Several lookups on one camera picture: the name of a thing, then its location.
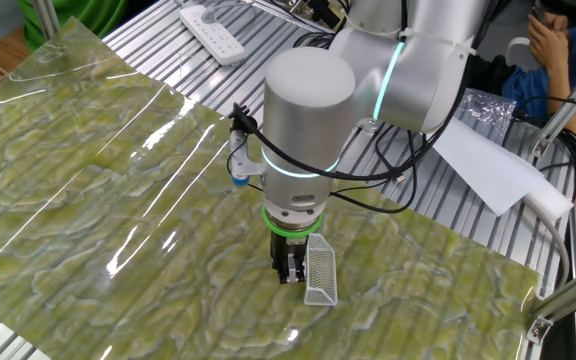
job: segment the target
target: mesh basket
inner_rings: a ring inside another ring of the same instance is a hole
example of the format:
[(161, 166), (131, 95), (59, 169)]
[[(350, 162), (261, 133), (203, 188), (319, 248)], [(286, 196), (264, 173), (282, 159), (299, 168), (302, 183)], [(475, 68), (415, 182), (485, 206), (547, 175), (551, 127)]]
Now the mesh basket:
[(306, 246), (306, 305), (337, 305), (335, 250), (319, 234), (308, 236)]

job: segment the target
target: power strip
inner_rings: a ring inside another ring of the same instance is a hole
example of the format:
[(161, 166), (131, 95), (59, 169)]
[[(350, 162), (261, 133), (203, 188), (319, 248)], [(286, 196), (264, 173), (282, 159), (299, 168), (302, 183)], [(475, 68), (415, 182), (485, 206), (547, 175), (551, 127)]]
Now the power strip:
[(201, 16), (203, 5), (195, 5), (179, 11), (181, 22), (192, 32), (219, 64), (228, 66), (246, 58), (246, 50), (221, 23), (206, 24)]

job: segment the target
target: metal bracket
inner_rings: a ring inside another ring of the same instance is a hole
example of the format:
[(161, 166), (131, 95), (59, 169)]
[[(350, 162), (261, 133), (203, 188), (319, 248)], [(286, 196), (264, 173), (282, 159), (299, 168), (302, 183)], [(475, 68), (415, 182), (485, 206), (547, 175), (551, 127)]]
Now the metal bracket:
[(377, 130), (379, 130), (379, 127), (381, 127), (381, 123), (375, 119), (365, 118), (365, 119), (359, 120), (359, 122), (357, 123), (357, 126), (360, 129), (372, 134), (372, 133), (377, 132)]
[(537, 320), (532, 323), (530, 330), (528, 330), (528, 335), (526, 338), (528, 341), (531, 341), (537, 345), (541, 345), (541, 342), (546, 337), (551, 327), (552, 322), (549, 320), (542, 317), (537, 318)]
[(261, 175), (261, 165), (248, 158), (248, 145), (244, 143), (246, 137), (241, 130), (230, 133), (230, 159), (232, 177), (235, 180), (246, 181), (251, 175)]

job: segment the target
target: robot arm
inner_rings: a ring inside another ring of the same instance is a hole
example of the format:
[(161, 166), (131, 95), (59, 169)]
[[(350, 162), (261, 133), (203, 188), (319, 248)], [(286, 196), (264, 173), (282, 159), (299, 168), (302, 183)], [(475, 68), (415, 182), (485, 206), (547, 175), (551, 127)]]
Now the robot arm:
[[(405, 42), (345, 29), (330, 51), (279, 55), (266, 70), (263, 135), (284, 155), (330, 172), (362, 118), (437, 129), (458, 96), (487, 6), (487, 0), (417, 0)], [(273, 268), (281, 283), (303, 281), (307, 237), (321, 223), (333, 179), (293, 165), (267, 145), (262, 150)]]

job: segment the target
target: metal clamp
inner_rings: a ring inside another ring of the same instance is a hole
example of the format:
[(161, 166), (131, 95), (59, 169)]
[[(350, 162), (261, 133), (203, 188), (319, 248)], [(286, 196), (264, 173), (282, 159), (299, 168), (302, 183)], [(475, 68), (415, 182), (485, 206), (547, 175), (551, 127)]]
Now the metal clamp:
[(551, 327), (552, 322), (540, 317), (532, 323), (526, 338), (528, 341), (541, 345), (541, 342), (546, 337)]

